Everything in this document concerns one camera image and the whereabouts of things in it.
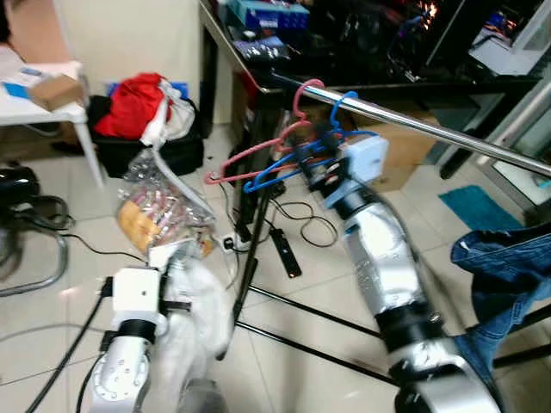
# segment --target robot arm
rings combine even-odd
[[[381,173],[386,148],[380,137],[345,145],[331,167],[305,175],[310,189],[321,192],[326,206],[334,207],[344,221],[360,290],[379,324],[390,374],[401,389],[396,409],[499,413],[498,394],[471,368],[431,309],[417,256],[398,215],[361,184]]]
[[[90,413],[134,413],[149,387],[149,351],[166,331],[159,313],[162,278],[154,268],[123,268],[113,278],[117,333],[90,375]]]

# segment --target white tile floor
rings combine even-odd
[[[231,228],[224,214],[222,193],[217,187],[203,185],[202,174],[219,165],[229,152],[226,132],[224,127],[215,129],[213,136],[206,141],[205,166],[185,177],[186,182],[205,194],[219,214],[220,234],[229,232]],[[68,200],[71,214],[78,221],[75,233],[103,250],[135,252],[112,218],[120,181],[108,179],[104,190],[97,189],[81,157],[27,164],[36,171],[45,193]],[[447,327],[453,333],[461,332],[464,326],[474,322],[468,295],[470,275],[449,262],[450,245],[468,228],[437,195],[467,184],[482,186],[502,207],[514,216],[522,217],[520,209],[472,165],[467,165],[448,181],[442,181],[435,168],[420,167],[402,190],[387,194],[403,215],[424,259],[437,274],[436,278],[427,275],[425,281],[430,296],[447,318]],[[336,221],[334,213],[324,212],[300,180],[292,181],[281,199],[284,200],[306,200],[314,206],[316,213]],[[353,269],[343,245],[338,242],[320,250],[301,240],[299,226],[295,222],[278,217],[276,224],[286,232],[304,274],[289,280],[273,244],[268,241],[261,245],[257,254],[260,264],[255,284],[376,328],[374,319],[368,314],[356,290]],[[319,241],[326,240],[328,234],[315,225],[308,229],[308,233]],[[0,287],[37,279],[53,268],[53,243],[42,236],[32,236],[28,238],[25,248],[22,267],[9,280],[0,283]],[[82,244],[71,240],[70,265],[59,283],[38,292],[0,299],[1,411],[23,412],[33,400],[49,376],[48,371],[58,363],[77,333],[77,329],[68,324],[80,324],[87,316],[99,285],[96,277],[111,275],[118,268],[134,263],[124,256],[94,255]],[[226,282],[227,270],[219,251],[207,259],[207,265]],[[93,325],[106,329],[110,318],[111,309],[105,305]],[[387,368],[385,349],[376,339],[254,293],[245,303],[243,318],[348,361],[381,371]],[[57,325],[2,341],[2,337],[17,331],[49,324]],[[71,364],[41,405],[40,412],[74,411],[80,383],[97,355],[100,338],[101,335],[93,331],[86,335]],[[512,336],[504,351],[542,343],[548,338],[548,333],[538,326]],[[391,386],[245,330],[236,330],[227,357],[216,363],[210,374],[219,382],[231,412],[393,411],[395,390]],[[498,384],[506,392],[512,411],[551,411],[551,371],[543,361],[505,369],[497,372],[496,376]],[[145,413],[163,411],[158,404],[148,410],[152,400],[146,401]]]

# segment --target plastic bag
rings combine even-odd
[[[212,214],[190,201],[161,173],[151,149],[143,150],[128,165],[123,179],[122,202],[116,218],[128,239],[142,253],[146,254],[151,247],[187,238],[199,242],[202,256],[214,248],[210,237],[214,224]]]
[[[198,394],[200,389],[193,383],[202,382],[214,358],[227,351],[232,306],[224,286],[197,258],[196,251],[194,241],[184,243],[168,264],[164,298],[189,303],[190,307],[189,311],[172,312],[167,333],[157,339],[152,354],[152,388],[144,406],[151,408],[144,411],[155,411],[161,402],[167,411],[176,411],[178,403],[197,409],[214,402],[220,405],[220,395]],[[194,395],[189,394],[192,388]]]

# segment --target clothing rack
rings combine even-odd
[[[283,88],[286,88],[286,89],[298,89],[302,85],[302,83],[300,82],[297,82],[288,77],[284,77],[282,75],[276,74],[274,72],[272,72],[271,76],[272,76],[272,80],[279,83]],[[412,117],[394,112],[386,108],[382,108],[373,103],[365,102],[361,99],[349,98],[349,97],[344,98],[343,95],[341,95],[340,93],[337,93],[335,91],[331,91],[328,89],[321,89],[314,86],[308,86],[304,89],[304,95],[309,96],[316,101],[330,103],[330,104],[335,104],[340,101],[341,102],[340,108],[349,110],[350,112],[354,112],[356,114],[360,114],[365,117],[394,124],[397,126],[414,129],[421,133],[430,135],[433,138],[436,138],[443,142],[458,145],[461,148],[468,149],[470,151],[475,151],[475,152],[478,152],[479,154],[487,155],[489,157],[494,157],[504,162],[511,163],[521,168],[530,170],[532,172],[551,177],[551,166],[546,165],[545,163],[536,161],[535,159],[532,159],[530,157],[526,157],[526,156],[517,154],[515,152],[509,151],[505,148],[488,144],[487,142],[470,137],[464,133],[459,133],[441,126],[427,124],[420,120],[414,119]],[[391,379],[384,373],[376,372],[374,370],[358,366],[354,363],[350,363],[349,361],[338,359],[335,356],[332,356],[327,353],[323,353],[315,348],[308,347],[306,345],[290,340],[286,337],[279,336],[275,333],[260,329],[254,325],[251,325],[239,320],[239,316],[241,314],[241,311],[243,310],[243,305],[245,303],[247,293],[249,291],[252,291],[254,293],[262,294],[263,296],[268,297],[270,299],[275,299],[285,305],[291,305],[292,307],[297,308],[299,310],[309,312],[313,315],[316,315],[318,317],[323,317],[334,323],[341,324],[353,330],[360,331],[363,334],[372,336],[375,339],[381,339],[381,335],[377,331],[367,329],[361,325],[351,323],[340,317],[335,317],[331,314],[312,308],[308,305],[303,305],[301,303],[298,303],[286,297],[282,297],[281,295],[272,293],[270,291],[267,291],[252,285],[254,274],[258,265],[258,259],[256,259],[255,255],[257,253],[257,248],[258,248],[261,233],[263,230],[263,224],[266,218],[266,212],[268,211],[271,192],[272,192],[271,187],[267,187],[260,191],[261,193],[260,204],[257,209],[257,217],[255,220],[254,228],[252,232],[251,246],[247,253],[245,269],[243,272],[243,278],[239,286],[238,297],[233,307],[233,318],[234,318],[235,325],[238,327],[244,328],[246,330],[252,331],[254,333],[257,333],[261,336],[265,336],[269,339],[275,340],[277,342],[286,344],[292,348],[296,348],[298,350],[304,351],[308,354],[318,356],[326,361],[330,361],[342,367],[347,367],[356,372],[365,374],[366,376],[388,383],[389,385],[397,385],[393,379]],[[517,326],[517,328],[514,330],[518,331],[523,328],[529,327],[530,325],[537,323],[538,321],[541,321],[546,317],[551,317],[551,305],[548,305],[547,307],[544,307],[539,311],[535,311],[534,313],[529,314],[525,318],[524,323]],[[525,361],[534,360],[536,358],[545,357],[547,355],[551,355],[551,344],[549,344],[548,346],[533,348],[531,350],[507,355],[506,357],[496,359],[494,362],[494,366],[507,367],[520,362],[525,362]]]

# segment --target cardboard box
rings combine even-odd
[[[430,112],[415,104],[400,102],[383,106],[423,122],[438,125],[438,121]],[[358,129],[378,133],[388,140],[385,169],[382,176],[372,183],[373,188],[380,192],[396,191],[402,188],[417,167],[423,164],[430,149],[436,143],[434,138],[404,127],[381,123],[355,114],[353,119]]]
[[[54,110],[82,99],[82,85],[72,77],[60,75],[40,82],[28,91],[31,101],[45,110]]]

